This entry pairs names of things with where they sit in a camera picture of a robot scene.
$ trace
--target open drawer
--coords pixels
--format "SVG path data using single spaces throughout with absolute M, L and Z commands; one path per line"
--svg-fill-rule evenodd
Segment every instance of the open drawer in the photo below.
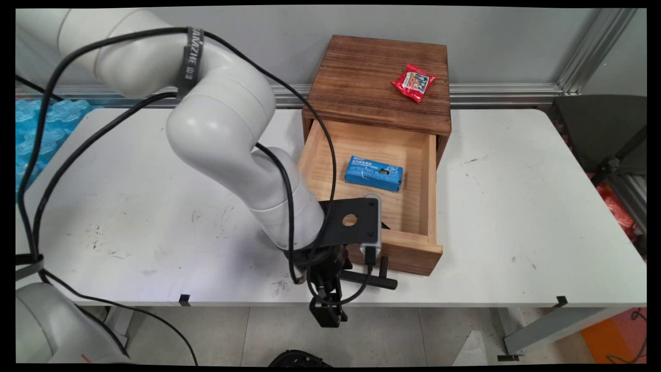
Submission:
M 343 122 L 325 122 L 337 161 L 335 199 L 381 197 L 381 255 L 388 268 L 429 275 L 443 254 L 436 244 L 436 137 Z M 332 161 L 326 136 L 315 120 L 298 163 L 310 190 L 320 201 L 331 195 Z M 356 185 L 344 180 L 351 155 L 404 168 L 398 192 Z M 357 246 L 348 246 L 352 263 L 362 264 Z

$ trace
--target black cable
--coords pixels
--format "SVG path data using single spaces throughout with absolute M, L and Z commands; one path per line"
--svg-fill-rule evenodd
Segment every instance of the black cable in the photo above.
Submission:
M 156 28 L 153 30 L 133 32 L 131 34 L 115 36 L 98 42 L 93 42 L 92 44 L 86 45 L 70 53 L 58 64 L 58 66 L 55 68 L 55 71 L 53 71 L 53 74 L 50 76 L 50 79 L 48 80 L 48 84 L 44 89 L 44 99 L 42 99 L 42 106 L 39 111 L 39 120 L 37 122 L 36 134 L 34 136 L 34 147 L 32 149 L 32 154 L 30 155 L 30 160 L 28 161 L 27 168 L 25 169 L 25 174 L 23 175 L 23 179 L 20 181 L 18 201 L 17 201 L 17 204 L 19 206 L 20 218 L 23 221 L 23 228 L 25 229 L 25 234 L 28 238 L 28 246 L 30 248 L 30 254 L 32 255 L 32 259 L 35 262 L 37 261 L 37 257 L 39 254 L 39 247 L 34 243 L 34 240 L 32 239 L 32 229 L 30 228 L 30 220 L 28 218 L 28 213 L 25 209 L 25 189 L 28 186 L 28 180 L 30 179 L 30 175 L 32 175 L 32 170 L 34 170 L 34 166 L 37 162 L 37 157 L 39 156 L 39 151 L 41 149 L 41 141 L 44 135 L 44 127 L 46 125 L 46 111 L 48 109 L 48 101 L 50 100 L 50 97 L 52 97 L 53 95 L 53 90 L 55 89 L 55 85 L 57 84 L 59 77 L 62 75 L 64 70 L 67 68 L 67 66 L 69 66 L 74 60 L 76 60 L 78 57 L 82 56 L 83 54 L 86 54 L 87 52 L 91 52 L 92 50 L 102 48 L 104 46 L 112 45 L 118 42 L 135 40 L 138 38 L 145 38 L 149 36 L 159 36 L 166 34 L 179 34 L 185 32 L 188 32 L 188 29 L 186 27 Z
M 76 150 L 73 151 L 73 153 L 71 153 L 71 155 L 69 155 L 69 157 L 62 163 L 62 165 L 58 168 L 58 170 L 55 172 L 53 177 L 50 179 L 48 186 L 46 186 L 46 189 L 44 190 L 44 194 L 42 195 L 41 201 L 37 206 L 36 212 L 34 213 L 32 239 L 34 240 L 34 244 L 36 247 L 39 246 L 39 231 L 41 227 L 41 219 L 42 216 L 44 215 L 44 209 L 46 208 L 46 203 L 48 203 L 48 200 L 50 199 L 50 196 L 53 193 L 55 186 L 62 178 L 62 175 L 64 175 L 64 172 L 66 172 L 67 169 L 71 167 L 71 164 L 73 164 L 73 162 L 75 162 L 75 160 L 78 159 L 78 157 L 82 155 L 83 152 L 85 152 L 85 150 L 87 150 L 90 146 L 92 146 L 92 144 L 94 144 L 99 138 L 104 136 L 106 133 L 110 132 L 114 127 L 118 126 L 121 122 L 131 117 L 140 109 L 156 101 L 160 101 L 161 99 L 173 98 L 173 97 L 176 97 L 175 92 L 167 92 L 167 93 L 160 93 L 157 95 L 153 95 L 147 99 L 140 101 L 130 109 L 124 111 L 120 116 L 117 116 L 113 121 L 106 124 L 106 126 L 97 130 L 96 133 L 94 133 L 90 138 L 86 139 L 83 142 L 83 144 L 81 144 Z
M 111 44 L 115 44 L 117 42 L 123 42 L 123 41 L 127 41 L 127 40 L 134 40 L 134 39 L 137 39 L 137 38 L 143 38 L 143 37 L 148 37 L 148 36 L 157 36 L 157 35 L 164 35 L 164 34 L 175 34 L 175 33 L 183 33 L 183 32 L 187 32 L 187 28 L 183 28 L 183 27 L 159 28 L 159 29 L 155 29 L 155 30 L 146 30 L 146 31 L 141 31 L 141 32 L 135 32 L 133 34 L 116 36 L 114 38 L 101 40 L 99 42 L 95 42 L 95 43 L 92 43 L 90 45 L 84 46 L 84 47 L 74 51 L 70 55 L 68 55 L 64 60 L 62 60 L 60 62 L 60 64 L 58 64 L 57 68 L 53 72 L 53 74 L 52 74 L 52 76 L 51 76 L 51 78 L 50 78 L 50 80 L 49 80 L 49 82 L 48 82 L 48 84 L 47 84 L 47 86 L 46 86 L 46 88 L 43 92 L 44 93 L 44 100 L 42 101 L 42 107 L 41 107 L 41 110 L 40 110 L 40 116 L 39 116 L 39 120 L 38 120 L 38 124 L 37 124 L 37 131 L 36 131 L 36 136 L 35 136 L 35 139 L 34 139 L 34 147 L 32 149 L 32 154 L 31 154 L 31 157 L 30 157 L 30 161 L 28 162 L 28 166 L 26 168 L 26 175 L 24 175 L 23 179 L 21 180 L 20 186 L 19 186 L 19 200 L 18 200 L 19 212 L 20 212 L 23 224 L 24 224 L 24 229 L 26 230 L 26 235 L 27 235 L 27 238 L 28 238 L 28 245 L 30 246 L 30 254 L 32 254 L 32 257 L 35 261 L 36 261 L 36 258 L 38 256 L 38 231 L 39 231 L 39 226 L 40 226 L 41 214 L 43 213 L 43 210 L 45 208 L 45 204 L 47 203 L 48 198 L 50 198 L 50 193 L 52 193 L 52 190 L 54 189 L 57 181 L 51 182 L 49 184 L 49 185 L 52 185 L 50 191 L 48 192 L 47 195 L 44 195 L 45 197 L 42 197 L 42 202 L 43 203 L 40 203 L 39 219 L 35 221 L 35 225 L 36 225 L 36 229 L 35 229 L 36 233 L 35 234 L 32 233 L 32 231 L 31 231 L 32 229 L 30 228 L 30 221 L 27 217 L 25 204 L 24 204 L 24 194 L 25 194 L 25 189 L 26 189 L 27 183 L 28 183 L 29 175 L 32 173 L 32 170 L 34 169 L 34 166 L 36 164 L 36 160 L 37 160 L 37 157 L 38 157 L 38 153 L 40 151 L 41 140 L 42 140 L 43 131 L 44 131 L 44 127 L 45 127 L 45 121 L 46 121 L 46 109 L 48 107 L 47 102 L 50 100 L 50 97 L 53 96 L 54 87 L 55 87 L 59 77 L 62 75 L 64 69 L 71 62 L 73 62 L 75 59 L 77 59 L 79 56 L 82 56 L 83 54 L 85 54 L 87 52 L 90 52 L 92 50 L 95 50 L 97 48 L 102 48 L 103 46 L 108 46 L 108 45 L 111 45 Z M 330 191 L 331 194 L 330 194 L 330 199 L 329 199 L 329 205 L 328 205 L 327 211 L 326 211 L 327 213 L 324 217 L 324 221 L 323 221 L 322 226 L 319 230 L 319 233 L 317 234 L 317 237 L 315 238 L 315 241 L 312 244 L 312 249 L 311 249 L 311 255 L 310 256 L 314 257 L 314 253 L 317 249 L 319 239 L 322 236 L 322 233 L 323 233 L 323 231 L 325 229 L 325 226 L 327 225 L 327 222 L 328 222 L 328 216 L 329 216 L 331 205 L 332 205 L 332 202 L 333 202 L 333 199 L 334 199 L 334 192 L 335 192 L 335 186 L 336 186 L 336 158 L 335 158 L 334 147 L 332 145 L 331 136 L 328 132 L 328 129 L 326 128 L 326 126 L 325 126 L 323 120 L 321 119 L 321 117 L 319 116 L 319 114 L 310 105 L 310 103 L 307 101 L 307 99 L 305 99 L 302 95 L 300 95 L 294 88 L 289 86 L 287 83 L 285 83 L 284 81 L 282 81 L 281 79 L 279 79 L 275 75 L 272 75 L 268 71 L 261 68 L 259 65 L 257 65 L 252 60 L 247 58 L 243 53 L 238 51 L 236 48 L 234 48 L 232 45 L 230 45 L 229 43 L 227 43 L 226 41 L 224 41 L 220 37 L 218 37 L 216 35 L 213 35 L 210 32 L 205 32 L 205 35 L 210 37 L 212 40 L 215 40 L 215 41 L 219 42 L 220 44 L 224 45 L 226 48 L 230 49 L 232 52 L 234 52 L 240 58 L 246 60 L 250 65 L 255 67 L 259 72 L 261 72 L 264 75 L 270 77 L 271 79 L 277 81 L 278 83 L 280 83 L 284 87 L 286 87 L 288 90 L 290 90 L 296 97 L 298 97 L 301 100 L 301 102 L 303 102 L 310 109 L 310 111 L 313 113 L 313 115 L 315 116 L 315 118 L 319 122 L 319 125 L 321 126 L 322 130 L 325 133 L 325 136 L 326 136 L 326 138 L 328 140 L 328 143 L 329 143 L 329 148 L 330 148 L 331 158 L 332 158 L 332 185 L 331 185 L 331 191 Z M 113 123 L 116 126 L 122 120 L 123 119 L 121 119 L 119 121 L 114 120 Z M 103 134 L 104 133 L 100 134 L 98 137 L 96 137 L 94 140 L 92 140 L 88 144 L 87 147 L 89 147 L 89 145 L 91 145 L 96 139 L 98 139 Z M 73 162 L 73 160 L 75 160 L 75 158 L 77 158 L 77 156 L 79 156 L 80 153 L 82 153 L 82 151 L 80 151 L 74 158 L 72 158 L 71 162 Z M 272 156 L 271 158 L 274 159 L 274 162 L 276 163 L 276 165 L 279 164 L 279 161 L 277 160 L 277 158 L 275 158 L 274 156 Z M 71 163 L 69 163 L 67 165 L 67 167 L 65 167 L 64 169 L 61 169 L 59 177 L 61 177 L 61 175 L 64 173 L 64 171 L 70 165 L 71 165 Z M 286 175 L 286 171 L 282 172 L 282 170 L 281 170 L 281 173 L 283 175 L 283 180 L 285 181 L 285 183 L 287 185 L 289 183 L 288 182 L 289 179 L 288 179 L 288 176 Z M 296 276 L 293 274 L 293 254 L 292 254 L 293 253 L 293 196 L 292 196 L 292 192 L 291 192 L 291 185 L 289 185 L 288 199 L 290 200 L 290 202 L 288 203 L 288 209 L 289 209 L 289 215 L 290 215 L 290 221 L 289 221 L 289 224 L 290 224 L 290 238 L 289 238 L 290 255 L 289 255 L 288 259 L 289 259 L 289 262 L 290 262 L 290 272 L 292 274 L 292 279 L 294 280 L 295 283 L 299 283 L 299 278 L 296 278 Z M 307 268 L 306 268 L 306 272 L 307 272 L 308 275 L 310 274 L 310 270 L 311 270 L 311 262 L 312 262 L 312 259 L 310 259 L 308 261 Z M 48 273 L 45 269 L 40 272 L 40 276 L 41 276 L 41 278 L 44 282 L 48 282 L 48 280 L 46 279 L 46 276 L 49 276 L 48 274 L 50 274 L 50 273 Z M 341 301 L 338 304 L 344 304 L 344 303 L 347 303 L 347 302 L 355 299 L 364 290 L 365 286 L 367 285 L 368 278 L 365 280 L 365 283 L 363 284 L 361 289 L 359 289 L 359 291 L 356 292 L 356 294 L 354 294 L 354 296 L 351 296 L 348 299 L 345 299 L 344 301 Z M 319 297 L 314 292 L 314 290 L 312 289 L 310 283 L 308 283 L 308 287 L 311 291 L 311 294 L 315 298 L 317 298 L 318 300 L 320 300 L 322 302 L 332 304 L 331 302 L 327 302 L 324 299 L 322 299 L 321 297 Z M 173 328 L 183 338 L 183 335 L 178 330 L 176 330 L 176 328 L 172 327 L 170 324 L 168 324 L 168 325 L 171 328 Z M 186 343 L 188 344 L 191 352 L 193 353 L 192 348 L 190 347 L 190 344 L 188 343 L 188 341 L 185 340 L 185 338 L 184 338 L 184 341 L 186 341 Z
M 45 92 L 45 91 L 44 91 L 44 88 L 42 88 L 42 87 L 40 87 L 39 85 L 37 85 L 37 84 L 31 82 L 30 80 L 27 80 L 27 79 L 25 79 L 25 78 L 23 78 L 23 77 L 21 77 L 21 76 L 18 76 L 17 74 L 14 74 L 14 75 L 16 75 L 16 81 L 17 81 L 17 82 L 19 82 L 19 83 L 21 83 L 21 84 L 23 84 L 23 85 L 26 85 L 26 86 L 28 86 L 29 88 L 32 88 L 32 89 L 34 89 L 35 91 L 37 91 L 37 92 L 39 92 L 39 93 L 41 93 L 41 94 L 44 94 L 44 92 Z M 64 101 L 64 98 L 60 97 L 59 95 L 51 94 L 50 97 L 51 97 L 52 99 L 56 100 L 57 102 Z
M 641 313 L 641 308 L 638 308 L 638 310 L 631 313 L 631 320 L 636 320 L 639 316 L 645 321 L 645 323 L 647 323 L 647 318 L 645 317 L 645 315 L 643 315 Z M 645 348 L 647 348 L 647 335 L 645 335 L 645 341 L 642 342 L 641 350 L 638 351 L 638 355 L 636 355 L 636 357 L 633 358 L 632 361 L 626 361 L 626 360 L 624 360 L 624 359 L 622 359 L 622 358 L 620 358 L 616 355 L 610 355 L 610 354 L 606 356 L 606 359 L 608 359 L 608 361 L 610 361 L 612 364 L 619 364 L 619 363 L 616 363 L 614 359 L 619 360 L 624 364 L 634 364 L 641 357 L 647 356 L 647 354 L 644 354 L 644 355 L 642 354 L 642 352 L 645 350 Z
M 288 242 L 288 250 L 289 250 L 289 270 L 290 270 L 290 275 L 292 276 L 292 280 L 294 283 L 298 284 L 298 282 L 301 280 L 300 278 L 296 277 L 296 272 L 293 270 L 293 228 L 294 228 L 294 223 L 293 223 L 293 193 L 292 193 L 292 185 L 289 180 L 289 175 L 287 174 L 287 170 L 285 169 L 284 165 L 280 162 L 280 159 L 278 159 L 275 154 L 273 154 L 268 148 L 265 148 L 264 145 L 261 143 L 257 142 L 255 144 L 255 147 L 257 147 L 259 150 L 262 150 L 271 160 L 276 164 L 276 167 L 280 171 L 280 174 L 282 175 L 282 181 L 285 184 L 285 192 L 287 193 L 287 209 L 289 210 L 288 213 L 288 218 L 289 218 L 289 242 Z
M 57 282 L 58 284 L 60 284 L 62 287 L 65 287 L 65 288 L 67 289 L 67 291 L 73 293 L 76 297 L 80 297 L 80 298 L 82 298 L 82 299 L 86 299 L 86 300 L 90 300 L 90 301 L 103 302 L 103 303 L 105 303 L 105 304 L 110 304 L 110 305 L 112 305 L 112 306 L 117 306 L 117 307 L 121 307 L 121 308 L 126 308 L 126 309 L 128 309 L 128 310 L 133 310 L 133 311 L 141 312 L 141 313 L 143 313 L 143 314 L 146 314 L 146 315 L 151 316 L 152 318 L 155 318 L 155 319 L 157 319 L 157 320 L 160 320 L 162 323 L 164 323 L 164 324 L 167 325 L 168 327 L 172 328 L 172 330 L 175 331 L 176 334 L 178 334 L 179 337 L 181 337 L 182 340 L 184 340 L 184 342 L 186 343 L 186 346 L 188 346 L 188 349 L 190 350 L 190 354 L 191 354 L 191 356 L 193 357 L 193 361 L 195 362 L 195 365 L 198 364 L 198 358 L 195 356 L 195 351 L 193 351 L 193 347 L 190 345 L 190 342 L 188 342 L 188 340 L 186 339 L 186 337 L 185 337 L 181 332 L 179 332 L 179 330 L 176 329 L 172 324 L 170 324 L 167 320 L 161 318 L 160 316 L 158 316 L 158 315 L 156 315 L 156 314 L 152 314 L 152 313 L 150 313 L 149 311 L 142 310 L 141 308 L 131 307 L 131 306 L 126 306 L 126 305 L 119 304 L 119 303 L 117 303 L 117 302 L 108 301 L 108 300 L 104 300 L 104 299 L 98 299 L 98 298 L 96 298 L 96 297 L 83 295 L 83 294 L 81 294 L 81 293 L 78 293 L 75 289 L 71 288 L 71 286 L 68 285 L 67 283 L 64 283 L 64 281 L 62 281 L 62 279 L 60 279 L 60 278 L 56 277 L 55 275 L 51 274 L 48 270 L 46 270 L 46 269 L 42 269 L 42 271 L 44 272 L 44 274 L 46 274 L 46 276 L 48 276 L 48 277 L 50 277 L 51 279 L 53 279 L 55 282 Z

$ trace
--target table leg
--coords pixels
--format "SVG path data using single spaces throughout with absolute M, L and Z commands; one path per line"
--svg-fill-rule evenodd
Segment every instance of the table leg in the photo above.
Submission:
M 106 320 L 104 321 L 124 347 L 126 347 L 126 343 L 128 342 L 126 331 L 128 330 L 128 325 L 131 323 L 132 316 L 133 310 L 113 306 L 108 311 L 108 316 L 106 316 Z
M 510 355 L 525 355 L 527 350 L 555 342 L 593 324 L 601 322 L 626 310 L 625 308 L 557 308 L 540 319 L 522 326 L 517 320 L 508 320 L 507 309 L 499 309 L 505 329 L 505 348 Z

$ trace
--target gray wall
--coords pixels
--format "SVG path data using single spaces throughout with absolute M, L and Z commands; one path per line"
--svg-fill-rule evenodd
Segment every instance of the gray wall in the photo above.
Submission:
M 647 9 L 638 9 L 581 94 L 647 96 Z
M 597 10 L 255 5 L 153 12 L 174 25 L 216 33 L 289 83 L 312 83 L 333 34 L 445 44 L 451 83 L 554 83 Z M 58 60 L 17 30 L 17 73 L 45 84 Z M 61 81 L 80 84 L 98 83 L 81 70 Z

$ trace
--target red snack bag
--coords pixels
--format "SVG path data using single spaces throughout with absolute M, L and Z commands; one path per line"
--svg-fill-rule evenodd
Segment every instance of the red snack bag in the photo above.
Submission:
M 407 64 L 407 71 L 399 77 L 393 84 L 403 95 L 410 97 L 413 101 L 420 103 L 424 97 L 424 92 L 436 80 L 438 76 L 429 76 L 425 71 Z

